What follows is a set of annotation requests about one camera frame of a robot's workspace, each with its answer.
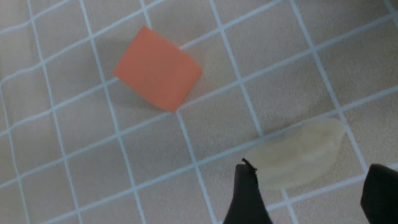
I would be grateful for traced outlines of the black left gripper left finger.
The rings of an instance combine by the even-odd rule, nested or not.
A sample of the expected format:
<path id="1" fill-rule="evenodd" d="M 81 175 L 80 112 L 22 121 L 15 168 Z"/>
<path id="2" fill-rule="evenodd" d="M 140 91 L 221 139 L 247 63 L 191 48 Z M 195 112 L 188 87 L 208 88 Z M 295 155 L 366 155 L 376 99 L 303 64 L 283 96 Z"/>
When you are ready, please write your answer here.
<path id="1" fill-rule="evenodd" d="M 262 199 L 257 169 L 243 158 L 235 167 L 233 198 L 224 224 L 272 224 Z"/>

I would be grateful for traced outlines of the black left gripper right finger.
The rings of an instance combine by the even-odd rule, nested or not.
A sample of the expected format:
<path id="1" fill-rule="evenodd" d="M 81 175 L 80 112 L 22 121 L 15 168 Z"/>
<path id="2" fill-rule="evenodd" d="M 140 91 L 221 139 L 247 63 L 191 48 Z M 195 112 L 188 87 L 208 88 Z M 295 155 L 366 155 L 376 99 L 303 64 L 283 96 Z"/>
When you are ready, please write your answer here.
<path id="1" fill-rule="evenodd" d="M 364 180 L 360 205 L 370 224 L 397 224 L 398 172 L 372 164 Z"/>

